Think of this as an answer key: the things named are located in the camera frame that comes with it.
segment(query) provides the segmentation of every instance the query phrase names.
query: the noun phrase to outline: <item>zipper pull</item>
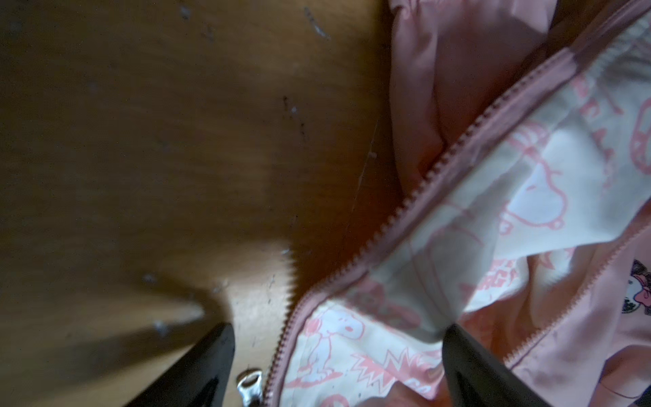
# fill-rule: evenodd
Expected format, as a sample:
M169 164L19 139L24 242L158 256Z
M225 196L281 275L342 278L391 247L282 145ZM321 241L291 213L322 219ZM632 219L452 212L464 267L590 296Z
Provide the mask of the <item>zipper pull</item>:
M262 371L254 369L238 376L238 391L243 407L262 406Z

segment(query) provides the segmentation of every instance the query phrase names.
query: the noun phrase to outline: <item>scratch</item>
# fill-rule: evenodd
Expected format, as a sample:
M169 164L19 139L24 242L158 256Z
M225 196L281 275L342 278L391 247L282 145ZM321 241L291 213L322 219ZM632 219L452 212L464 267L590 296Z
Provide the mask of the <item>scratch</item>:
M326 32L323 31L321 29L321 27L319 27L319 25L316 23L316 20L314 19L314 16L312 15L312 12L310 11L310 9L305 7L304 11L305 11L305 17L307 17L307 19L310 21L310 24L312 24L312 26L314 27L314 30L316 31L316 33L319 34L320 36L324 37L326 40L329 40L330 36L328 34L326 34Z
M364 174L366 173L366 168L368 166L368 159L371 157L371 152L373 152L373 144L375 143L375 135L378 131L378 123L380 123L380 118L375 121L375 127L373 128L373 136L370 139L370 144L368 146L368 153L366 155L366 158L364 159L364 166L362 166L362 173L359 175L359 178L357 179L357 190L355 190L355 197L353 198L353 205L350 208L350 216L348 217L348 223L346 224L346 230L344 231L344 237L342 238L341 241L341 248L339 249L339 255L337 258L341 257L341 253L344 249L344 242L346 241L346 237L348 235L348 232L350 231L350 224L353 221L353 214L355 213L355 207L357 206L357 198L359 196L359 190L362 188L362 181L364 180Z

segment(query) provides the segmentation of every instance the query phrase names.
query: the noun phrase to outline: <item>wooden surface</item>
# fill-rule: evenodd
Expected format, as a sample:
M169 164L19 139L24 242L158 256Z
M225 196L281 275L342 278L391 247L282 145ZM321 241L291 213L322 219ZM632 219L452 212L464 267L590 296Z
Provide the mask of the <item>wooden surface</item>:
M266 370L400 200L385 1L0 7L0 404L121 406L223 320Z

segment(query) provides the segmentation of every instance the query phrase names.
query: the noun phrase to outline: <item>cartoon dog print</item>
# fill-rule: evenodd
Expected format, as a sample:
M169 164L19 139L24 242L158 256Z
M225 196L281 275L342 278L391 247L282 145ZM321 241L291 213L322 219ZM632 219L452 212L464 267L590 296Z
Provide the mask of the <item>cartoon dog print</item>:
M548 140L547 130L534 122L523 123L507 140L534 168L516 196L505 204L500 214L500 234L510 234L515 223L552 230L564 227L568 199L553 179L561 173L554 171L540 153Z
M328 309L320 316L305 323L306 336L319 336L318 342L310 352L305 364L299 368L299 376L287 383L288 388L308 388L342 376L341 372L326 367L332 352L332 338L339 335L357 340L364 334L364 324L350 313Z

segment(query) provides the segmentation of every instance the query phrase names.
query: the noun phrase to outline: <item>pink fabric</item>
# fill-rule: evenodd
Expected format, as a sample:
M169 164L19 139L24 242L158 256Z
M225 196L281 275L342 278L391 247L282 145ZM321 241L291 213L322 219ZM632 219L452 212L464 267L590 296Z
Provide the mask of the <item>pink fabric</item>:
M391 117L405 192L540 62L556 0L391 0Z

